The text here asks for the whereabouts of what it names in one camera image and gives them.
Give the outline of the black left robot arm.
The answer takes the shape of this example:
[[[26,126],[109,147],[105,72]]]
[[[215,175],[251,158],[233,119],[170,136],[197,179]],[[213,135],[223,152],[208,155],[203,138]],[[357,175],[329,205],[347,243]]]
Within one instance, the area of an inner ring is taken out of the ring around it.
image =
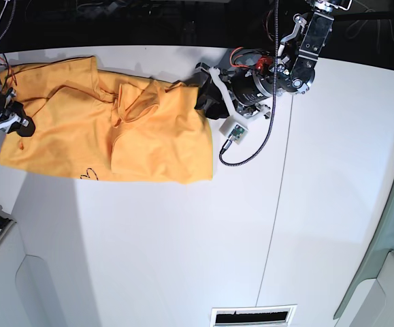
[[[269,119],[271,108],[265,100],[273,95],[309,91],[319,54],[332,31],[332,12],[349,10],[351,2],[309,1],[308,5],[308,12],[283,14],[279,1],[275,1],[263,23],[271,48],[238,47],[231,52],[230,67],[220,69],[218,75],[232,101],[231,110],[209,66],[199,63],[196,69],[201,79],[195,109],[212,120],[226,119],[234,113],[245,119],[258,114]]]

